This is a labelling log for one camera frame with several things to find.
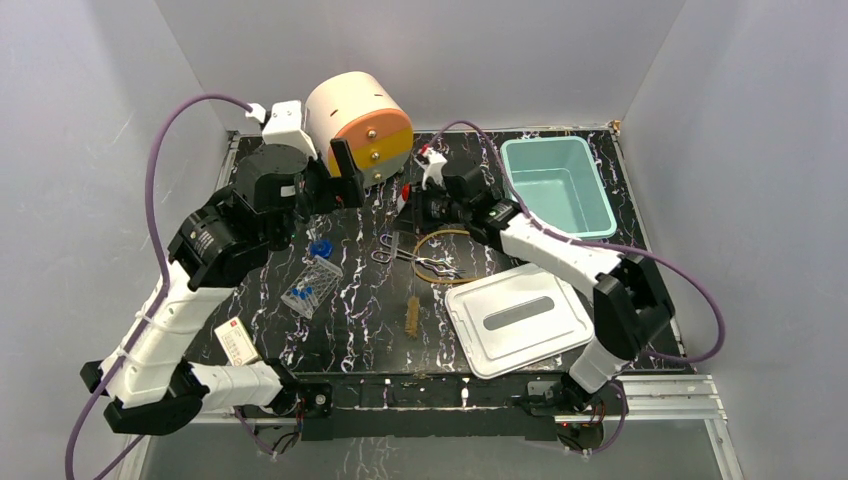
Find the metal test tube clamp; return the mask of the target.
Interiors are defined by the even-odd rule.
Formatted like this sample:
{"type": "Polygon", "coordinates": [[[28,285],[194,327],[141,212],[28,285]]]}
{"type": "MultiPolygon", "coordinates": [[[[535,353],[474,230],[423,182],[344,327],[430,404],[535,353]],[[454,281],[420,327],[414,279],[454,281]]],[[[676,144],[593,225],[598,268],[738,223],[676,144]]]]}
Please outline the metal test tube clamp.
{"type": "Polygon", "coordinates": [[[377,248],[371,252],[371,259],[379,264],[391,264],[397,257],[399,240],[397,231],[381,234],[377,248]]]}

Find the brown test tube brush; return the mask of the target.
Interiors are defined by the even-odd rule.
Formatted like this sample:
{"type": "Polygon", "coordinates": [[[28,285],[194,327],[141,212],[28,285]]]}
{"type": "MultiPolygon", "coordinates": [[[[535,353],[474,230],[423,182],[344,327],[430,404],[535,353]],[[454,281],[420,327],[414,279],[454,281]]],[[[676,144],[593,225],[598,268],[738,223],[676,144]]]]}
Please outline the brown test tube brush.
{"type": "Polygon", "coordinates": [[[407,301],[407,310],[404,324],[404,332],[410,339],[417,339],[419,335],[419,313],[420,298],[411,296],[407,301]]]}

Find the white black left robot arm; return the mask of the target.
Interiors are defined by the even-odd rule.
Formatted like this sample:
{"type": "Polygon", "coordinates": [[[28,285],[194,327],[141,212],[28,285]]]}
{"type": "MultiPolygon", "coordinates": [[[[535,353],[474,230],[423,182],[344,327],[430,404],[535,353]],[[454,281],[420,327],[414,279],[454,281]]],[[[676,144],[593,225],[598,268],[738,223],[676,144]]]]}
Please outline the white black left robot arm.
{"type": "Polygon", "coordinates": [[[278,360],[210,366],[185,353],[245,277],[291,246],[299,224],[363,205],[363,176],[348,142],[334,138],[330,150],[337,175],[319,155],[262,145],[183,221],[126,338],[108,358],[81,369],[90,392],[109,398],[104,416],[112,431],[162,436],[203,412],[256,406],[286,416],[302,401],[308,386],[278,360]]]}

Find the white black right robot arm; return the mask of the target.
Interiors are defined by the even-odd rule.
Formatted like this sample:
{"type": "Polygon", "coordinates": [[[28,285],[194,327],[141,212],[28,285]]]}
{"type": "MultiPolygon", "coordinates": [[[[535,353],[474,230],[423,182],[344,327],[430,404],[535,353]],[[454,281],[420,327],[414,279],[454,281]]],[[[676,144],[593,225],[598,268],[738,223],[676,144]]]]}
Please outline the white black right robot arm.
{"type": "Polygon", "coordinates": [[[427,236],[459,226],[519,265],[450,289],[449,318],[473,374],[492,379],[577,350],[559,383],[529,405],[590,413],[603,388],[634,361],[675,313],[647,254],[569,238],[526,212],[474,171],[443,172],[432,155],[423,178],[397,199],[397,227],[427,236]]]}

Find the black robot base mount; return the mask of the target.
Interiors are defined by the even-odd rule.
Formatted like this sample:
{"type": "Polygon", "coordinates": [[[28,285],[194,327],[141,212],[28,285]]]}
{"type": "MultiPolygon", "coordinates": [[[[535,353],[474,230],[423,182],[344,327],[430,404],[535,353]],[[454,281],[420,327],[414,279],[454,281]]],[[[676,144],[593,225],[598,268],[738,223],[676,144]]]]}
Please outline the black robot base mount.
{"type": "Polygon", "coordinates": [[[518,437],[557,442],[584,456],[611,447],[629,412],[620,381],[581,394],[557,371],[492,380],[459,373],[303,374],[281,405],[236,410],[260,427],[291,427],[273,445],[277,453],[296,440],[518,437]]]}

